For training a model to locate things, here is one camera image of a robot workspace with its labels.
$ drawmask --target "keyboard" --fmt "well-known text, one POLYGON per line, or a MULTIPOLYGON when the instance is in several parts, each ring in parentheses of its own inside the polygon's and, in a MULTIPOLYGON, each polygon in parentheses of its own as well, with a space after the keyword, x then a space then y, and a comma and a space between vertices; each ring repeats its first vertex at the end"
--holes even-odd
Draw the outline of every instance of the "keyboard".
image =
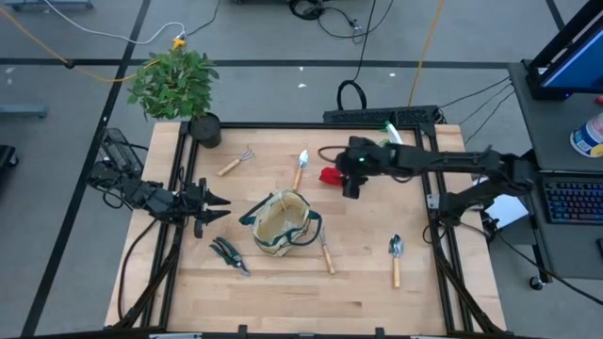
POLYGON ((545 178, 542 185, 551 223, 603 225, 603 182, 545 178))
POLYGON ((351 109, 324 112, 324 122, 374 123, 385 124, 386 121, 395 123, 398 118, 398 128, 416 127, 419 123, 439 123, 441 120, 436 105, 351 109))

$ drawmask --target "black plant pot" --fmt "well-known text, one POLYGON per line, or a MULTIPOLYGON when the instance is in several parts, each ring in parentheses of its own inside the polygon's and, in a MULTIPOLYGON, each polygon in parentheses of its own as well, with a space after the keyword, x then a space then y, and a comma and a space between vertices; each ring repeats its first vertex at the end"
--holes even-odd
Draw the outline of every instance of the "black plant pot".
POLYGON ((205 148, 214 148, 222 142, 220 119, 212 113, 192 118, 188 122, 188 133, 205 148))

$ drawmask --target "white paper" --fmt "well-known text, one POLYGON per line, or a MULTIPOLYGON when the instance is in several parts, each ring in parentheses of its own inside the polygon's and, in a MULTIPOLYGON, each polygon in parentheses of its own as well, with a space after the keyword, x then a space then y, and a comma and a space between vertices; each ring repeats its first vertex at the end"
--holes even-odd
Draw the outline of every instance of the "white paper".
POLYGON ((528 210, 526 206, 517 197, 512 197, 506 194, 502 194, 494 199, 492 206, 486 209, 486 212, 490 215, 490 218, 498 219, 497 227, 499 229, 513 223, 516 220, 526 216, 528 210))

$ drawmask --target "potted plant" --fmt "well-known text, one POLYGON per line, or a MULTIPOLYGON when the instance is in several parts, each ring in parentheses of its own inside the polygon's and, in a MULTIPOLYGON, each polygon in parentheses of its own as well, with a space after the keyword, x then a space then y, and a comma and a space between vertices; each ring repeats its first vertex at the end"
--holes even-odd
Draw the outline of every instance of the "potted plant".
POLYGON ((210 109, 210 84, 219 79, 206 54, 184 48, 167 54, 151 54, 137 70, 128 104, 140 103, 144 117, 189 119, 188 132, 206 148, 221 142, 220 119, 210 109))

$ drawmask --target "chair wheel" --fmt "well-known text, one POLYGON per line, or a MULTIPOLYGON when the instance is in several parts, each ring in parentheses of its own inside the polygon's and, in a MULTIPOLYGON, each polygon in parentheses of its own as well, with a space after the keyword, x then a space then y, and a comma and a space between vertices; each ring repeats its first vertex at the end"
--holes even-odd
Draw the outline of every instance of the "chair wheel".
POLYGON ((535 276, 530 278, 530 287, 533 290, 541 291, 545 287, 545 284, 540 280, 540 277, 535 276))
POLYGON ((13 155, 10 158, 10 161, 8 161, 8 166, 10 168, 13 168, 13 167, 17 167, 17 165, 19 165, 19 158, 17 157, 17 155, 13 155))

